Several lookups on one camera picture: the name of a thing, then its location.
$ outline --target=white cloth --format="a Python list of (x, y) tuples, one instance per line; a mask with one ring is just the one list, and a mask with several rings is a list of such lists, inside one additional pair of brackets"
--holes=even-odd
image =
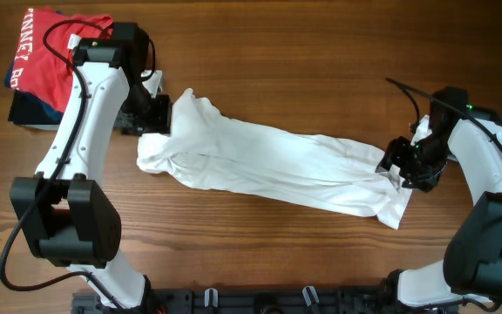
[(411, 190), (400, 187), (397, 167), (375, 173), (383, 158), (379, 148), (226, 118), (208, 99), (196, 99), (192, 89), (175, 102), (172, 119), (171, 136), (146, 133), (139, 139), (141, 170), (168, 172), (190, 188), (376, 215), (398, 229)]

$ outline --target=wooden tabletop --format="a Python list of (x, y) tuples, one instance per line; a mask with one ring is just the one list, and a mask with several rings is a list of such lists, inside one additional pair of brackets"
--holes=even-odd
[[(17, 223), (11, 181), (33, 174), (54, 136), (7, 122), (12, 91), (3, 77), (30, 4), (137, 22), (157, 46), (173, 99), (192, 87), (225, 116), (292, 133), (381, 148), (407, 136), (414, 111), (385, 77), (427, 92), (463, 87), (472, 104), (502, 117), (502, 1), (112, 2), (0, 0), (0, 253)], [(427, 113), (428, 102), (419, 103)], [(168, 174), (143, 173), (137, 140), (112, 136), (103, 189), (121, 214), (121, 249), (154, 288), (376, 284), (392, 270), (440, 260), (472, 208), (457, 164), (437, 189), (412, 196), (393, 230), (376, 219), (201, 191)], [(8, 270), (20, 284), (65, 273), (35, 259), (22, 234)], [(0, 284), (0, 313), (68, 313), (80, 290), (87, 290), (81, 279), (29, 293)]]

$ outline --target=wood grain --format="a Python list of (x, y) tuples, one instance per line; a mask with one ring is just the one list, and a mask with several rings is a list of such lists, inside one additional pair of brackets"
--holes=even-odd
[[(502, 1), (0, 0), (0, 252), (17, 221), (10, 183), (32, 174), (53, 137), (6, 122), (12, 92), (3, 76), (24, 10), (48, 3), (65, 14), (138, 22), (157, 45), (173, 99), (192, 87), (231, 118), (385, 147), (414, 117), (385, 77), (427, 92), (464, 87), (474, 105), (502, 116)], [(392, 230), (376, 219), (186, 188), (140, 172), (136, 146), (136, 138), (112, 136), (104, 190), (122, 217), (121, 248), (155, 288), (377, 283), (394, 269), (441, 259), (471, 210), (458, 165), (434, 192), (414, 194)], [(64, 272), (34, 259), (22, 236), (8, 268), (16, 283)], [(68, 313), (71, 293), (82, 289), (75, 279), (32, 293), (0, 284), (0, 313)]]

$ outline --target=red fabric with white text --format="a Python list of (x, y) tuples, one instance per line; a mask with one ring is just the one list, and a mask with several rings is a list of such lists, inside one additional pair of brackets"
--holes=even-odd
[[(71, 18), (92, 22), (102, 28), (113, 22), (109, 15), (67, 17), (53, 10), (28, 9), (24, 14), (10, 79), (11, 88), (30, 92), (61, 113), (65, 111), (71, 94), (72, 70), (45, 48), (42, 38), (52, 25)], [(67, 48), (71, 34), (98, 38), (101, 31), (84, 24), (64, 24), (53, 30), (48, 36), (48, 44), (69, 60), (72, 60), (73, 52)]]

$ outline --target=wooden table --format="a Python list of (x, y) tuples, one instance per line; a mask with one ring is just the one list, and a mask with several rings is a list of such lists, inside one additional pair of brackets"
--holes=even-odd
[[(502, 116), (502, 1), (69, 2), (52, 8), (138, 22), (157, 45), (166, 92), (177, 99), (192, 87), (231, 118), (385, 148), (414, 119), (385, 77), (427, 92), (464, 87), (472, 104)], [(0, 252), (17, 222), (11, 181), (33, 174), (54, 136), (6, 121), (12, 91), (3, 76), (18, 27), (27, 5), (48, 1), (8, 3), (0, 0)], [(427, 113), (428, 102), (420, 104)], [(441, 259), (471, 210), (456, 164), (434, 192), (413, 195), (393, 230), (376, 219), (186, 188), (141, 172), (136, 157), (137, 138), (114, 134), (103, 188), (122, 217), (121, 249), (155, 288), (375, 284)], [(22, 235), (8, 269), (22, 284), (64, 273), (32, 257)], [(80, 290), (80, 279), (31, 293), (0, 284), (0, 313), (68, 313)]]

